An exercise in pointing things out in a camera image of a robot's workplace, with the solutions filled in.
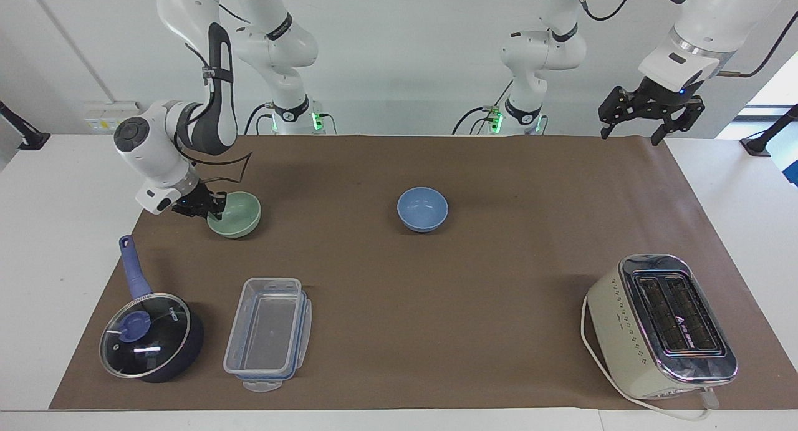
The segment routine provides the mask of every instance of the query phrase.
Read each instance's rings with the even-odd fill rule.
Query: metallic toaster top
[[[738,362],[684,261],[632,255],[621,260],[618,272],[648,349],[667,377],[721,385],[736,376]]]

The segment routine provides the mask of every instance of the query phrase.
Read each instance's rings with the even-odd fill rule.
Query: toaster power cord
[[[585,347],[587,348],[587,351],[590,352],[590,356],[593,357],[593,361],[595,361],[596,366],[598,366],[598,368],[601,369],[601,372],[602,374],[604,374],[604,377],[606,377],[607,381],[610,382],[610,385],[612,385],[612,387],[615,388],[615,390],[618,391],[619,394],[621,394],[621,397],[624,397],[630,402],[635,403],[635,405],[640,405],[644,408],[651,409],[652,411],[658,412],[659,414],[665,414],[666,416],[673,417],[674,419],[689,420],[689,422],[699,422],[699,420],[704,420],[707,417],[709,417],[709,413],[712,412],[713,409],[720,408],[721,405],[718,402],[718,397],[715,396],[713,389],[710,387],[704,388],[701,391],[701,401],[704,403],[704,410],[701,412],[701,415],[694,417],[676,414],[673,413],[673,411],[669,411],[668,409],[658,408],[656,406],[649,405],[646,402],[641,402],[641,400],[638,400],[637,398],[632,398],[627,394],[625,394],[624,391],[622,391],[621,388],[618,387],[618,385],[615,383],[612,377],[610,377],[609,372],[607,372],[607,369],[604,368],[604,365],[602,365],[601,361],[599,360],[599,357],[596,356],[595,351],[593,351],[593,347],[591,347],[590,344],[587,342],[587,338],[585,337],[586,311],[587,311],[587,295],[585,296],[585,299],[582,301],[582,323],[580,328],[582,332],[582,343],[584,343]]]

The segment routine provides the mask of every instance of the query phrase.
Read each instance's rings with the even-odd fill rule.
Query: green bowl
[[[241,238],[250,234],[260,221],[260,201],[248,192],[231,192],[222,212],[222,219],[208,215],[208,226],[225,238]]]

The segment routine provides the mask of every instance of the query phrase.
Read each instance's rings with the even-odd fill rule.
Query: white table
[[[673,154],[793,366],[798,366],[798,190],[733,141],[669,139]],[[140,214],[140,176],[110,136],[54,135],[0,172],[0,429],[790,429],[798,410],[718,411],[699,423],[649,411],[46,412]]]

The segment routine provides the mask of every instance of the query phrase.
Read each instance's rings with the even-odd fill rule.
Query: bowl
[[[406,227],[417,233],[427,233],[444,223],[448,204],[440,192],[417,186],[399,197],[397,213]]]
[[[222,219],[208,215],[208,226],[216,234],[225,238],[241,238],[250,234],[260,221],[260,201],[248,192],[238,191],[228,194]]]

